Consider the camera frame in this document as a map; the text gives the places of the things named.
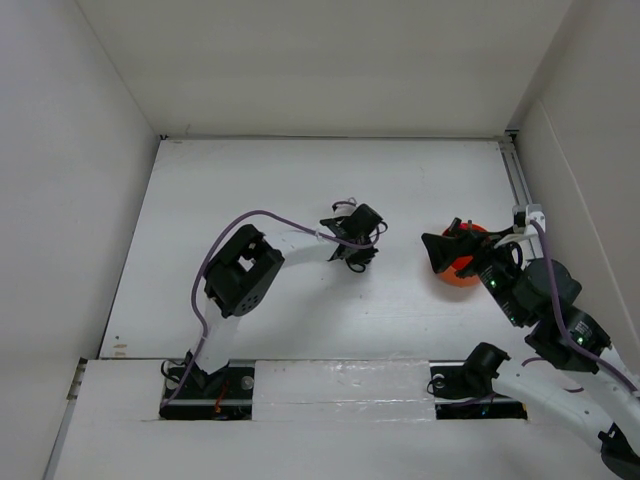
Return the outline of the black handled scissors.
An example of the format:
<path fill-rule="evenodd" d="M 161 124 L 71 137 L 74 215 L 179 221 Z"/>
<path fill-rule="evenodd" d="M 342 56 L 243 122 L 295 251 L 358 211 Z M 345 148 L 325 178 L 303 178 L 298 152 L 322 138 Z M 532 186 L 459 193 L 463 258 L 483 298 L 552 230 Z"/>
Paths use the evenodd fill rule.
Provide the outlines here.
<path fill-rule="evenodd" d="M 362 274 L 367 270 L 371 261 L 371 257 L 350 257 L 345 260 L 345 263 L 352 272 Z"/>

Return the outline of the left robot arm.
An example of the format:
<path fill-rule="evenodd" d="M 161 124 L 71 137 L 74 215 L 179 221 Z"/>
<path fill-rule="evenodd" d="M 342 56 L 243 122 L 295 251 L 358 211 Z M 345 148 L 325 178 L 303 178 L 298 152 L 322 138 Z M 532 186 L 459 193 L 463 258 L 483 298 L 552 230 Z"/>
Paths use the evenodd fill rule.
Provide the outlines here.
<path fill-rule="evenodd" d="M 240 319 L 264 300 L 285 267 L 340 261 L 362 273 L 378 253 L 387 223 L 369 205 L 334 203 L 342 215 L 306 227 L 267 210 L 233 220 L 214 241 L 194 280 L 190 302 L 200 337 L 185 357 L 180 389 L 212 396 L 222 387 Z"/>

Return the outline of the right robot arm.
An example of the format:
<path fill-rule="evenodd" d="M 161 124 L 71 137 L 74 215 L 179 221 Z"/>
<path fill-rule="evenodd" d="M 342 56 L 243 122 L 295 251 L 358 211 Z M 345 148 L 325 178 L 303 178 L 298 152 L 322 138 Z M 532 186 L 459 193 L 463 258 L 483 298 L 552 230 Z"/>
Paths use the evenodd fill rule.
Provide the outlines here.
<path fill-rule="evenodd" d="M 525 342 L 537 356 L 586 395 L 536 378 L 487 342 L 462 364 L 434 373 L 428 392 L 458 405 L 504 396 L 535 406 L 593 448 L 617 477 L 638 478 L 639 381 L 606 360 L 611 338 L 575 306 L 581 284 L 552 259 L 542 214 L 517 213 L 513 226 L 498 232 L 455 219 L 446 233 L 425 233 L 421 240 L 437 274 L 457 258 L 468 258 L 457 276 L 477 277 L 509 323 L 530 330 Z"/>

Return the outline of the orange round pen holder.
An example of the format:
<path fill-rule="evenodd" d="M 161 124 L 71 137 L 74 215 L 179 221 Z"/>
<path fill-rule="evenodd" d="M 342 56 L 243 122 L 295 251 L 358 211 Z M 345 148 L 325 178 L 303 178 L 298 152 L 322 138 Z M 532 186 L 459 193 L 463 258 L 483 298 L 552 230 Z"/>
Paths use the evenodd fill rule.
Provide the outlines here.
<path fill-rule="evenodd" d="M 480 279 L 477 275 L 461 278 L 457 276 L 459 270 L 464 269 L 472 260 L 471 256 L 457 257 L 454 262 L 442 273 L 439 273 L 437 277 L 443 283 L 458 287 L 458 288 L 471 288 L 480 284 Z"/>

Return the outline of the aluminium rail right side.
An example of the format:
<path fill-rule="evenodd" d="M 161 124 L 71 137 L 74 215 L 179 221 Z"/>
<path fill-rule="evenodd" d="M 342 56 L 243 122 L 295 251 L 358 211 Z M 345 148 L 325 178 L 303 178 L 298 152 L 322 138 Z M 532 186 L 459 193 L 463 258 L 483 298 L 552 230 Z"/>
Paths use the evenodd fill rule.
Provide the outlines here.
<path fill-rule="evenodd" d="M 498 145 L 515 202 L 517 205 L 526 205 L 532 202 L 532 198 L 519 160 L 516 137 L 517 131 L 507 130 L 498 139 Z"/>

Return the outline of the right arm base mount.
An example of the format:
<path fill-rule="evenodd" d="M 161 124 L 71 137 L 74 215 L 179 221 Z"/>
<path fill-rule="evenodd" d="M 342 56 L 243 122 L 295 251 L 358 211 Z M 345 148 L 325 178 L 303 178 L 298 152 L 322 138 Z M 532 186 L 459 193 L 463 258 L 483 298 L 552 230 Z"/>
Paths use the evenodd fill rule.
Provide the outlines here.
<path fill-rule="evenodd" d="M 519 401 L 495 393 L 492 381 L 510 356 L 486 342 L 478 344 L 465 360 L 435 361 L 429 365 L 426 393 L 434 399 L 437 420 L 527 420 Z"/>

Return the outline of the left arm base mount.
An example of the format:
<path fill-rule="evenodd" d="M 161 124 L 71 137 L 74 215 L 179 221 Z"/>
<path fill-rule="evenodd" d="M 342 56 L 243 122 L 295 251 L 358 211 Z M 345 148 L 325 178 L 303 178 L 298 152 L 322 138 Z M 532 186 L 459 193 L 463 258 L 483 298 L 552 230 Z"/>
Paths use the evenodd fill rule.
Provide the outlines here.
<path fill-rule="evenodd" d="M 161 364 L 164 377 L 159 416 L 175 421 L 245 421 L 252 419 L 255 363 L 230 361 L 213 374 L 195 365 L 173 400 L 191 354 Z"/>

